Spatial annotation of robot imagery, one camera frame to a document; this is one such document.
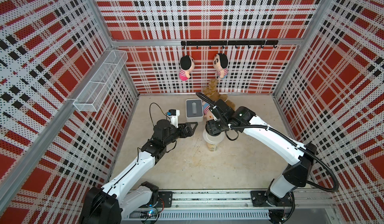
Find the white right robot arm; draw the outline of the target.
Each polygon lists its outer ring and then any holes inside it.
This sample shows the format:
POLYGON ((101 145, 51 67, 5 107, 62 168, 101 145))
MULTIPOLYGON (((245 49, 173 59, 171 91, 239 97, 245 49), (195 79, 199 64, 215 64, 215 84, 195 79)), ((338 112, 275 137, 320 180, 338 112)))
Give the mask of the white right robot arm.
POLYGON ((314 164, 314 146, 306 147, 264 122, 255 112, 241 106, 233 110, 223 100, 204 101, 203 111, 208 117, 206 132, 216 137, 230 130, 246 134, 269 147, 287 162, 278 178, 272 180, 262 199, 269 206, 279 206, 296 188, 307 185, 314 164))

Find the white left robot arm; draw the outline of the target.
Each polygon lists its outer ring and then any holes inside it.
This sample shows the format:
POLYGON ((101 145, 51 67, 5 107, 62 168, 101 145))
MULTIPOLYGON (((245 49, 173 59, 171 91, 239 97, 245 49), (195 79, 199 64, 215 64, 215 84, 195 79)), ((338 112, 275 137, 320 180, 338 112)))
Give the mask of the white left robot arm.
POLYGON ((169 144, 192 137, 197 126, 197 122, 174 126, 169 120, 159 120, 152 137, 138 150, 137 157, 111 181, 87 192, 79 223, 119 224, 139 207, 154 206, 159 196, 157 186, 144 182, 135 191, 132 187, 167 153, 169 144))

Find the paper milk tea cup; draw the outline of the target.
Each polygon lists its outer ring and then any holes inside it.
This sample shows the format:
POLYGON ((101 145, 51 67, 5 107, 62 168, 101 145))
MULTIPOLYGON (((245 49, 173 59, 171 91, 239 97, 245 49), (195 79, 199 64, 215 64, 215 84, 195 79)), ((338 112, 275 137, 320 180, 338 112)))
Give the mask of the paper milk tea cup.
POLYGON ((218 144, 222 141, 220 136, 211 136, 211 135, 206 135, 206 142, 209 150, 211 152, 214 152, 218 148, 218 144))

